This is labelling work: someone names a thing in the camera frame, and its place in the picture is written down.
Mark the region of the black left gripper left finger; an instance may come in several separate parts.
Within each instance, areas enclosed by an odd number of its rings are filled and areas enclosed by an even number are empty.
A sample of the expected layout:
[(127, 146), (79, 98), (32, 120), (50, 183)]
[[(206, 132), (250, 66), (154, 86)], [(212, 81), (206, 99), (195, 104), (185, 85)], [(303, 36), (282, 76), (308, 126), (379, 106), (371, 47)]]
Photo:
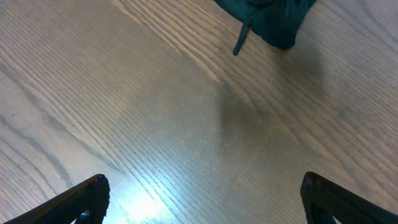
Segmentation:
[(106, 176), (96, 174), (5, 224), (102, 224), (109, 206), (109, 193), (110, 187)]

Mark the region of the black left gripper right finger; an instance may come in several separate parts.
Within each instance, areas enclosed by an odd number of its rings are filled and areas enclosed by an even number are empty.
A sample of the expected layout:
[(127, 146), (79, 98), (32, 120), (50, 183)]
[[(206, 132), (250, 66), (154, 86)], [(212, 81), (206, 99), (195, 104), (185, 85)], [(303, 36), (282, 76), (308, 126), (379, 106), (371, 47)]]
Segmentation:
[(300, 188), (308, 224), (397, 224), (397, 215), (334, 182), (306, 172)]

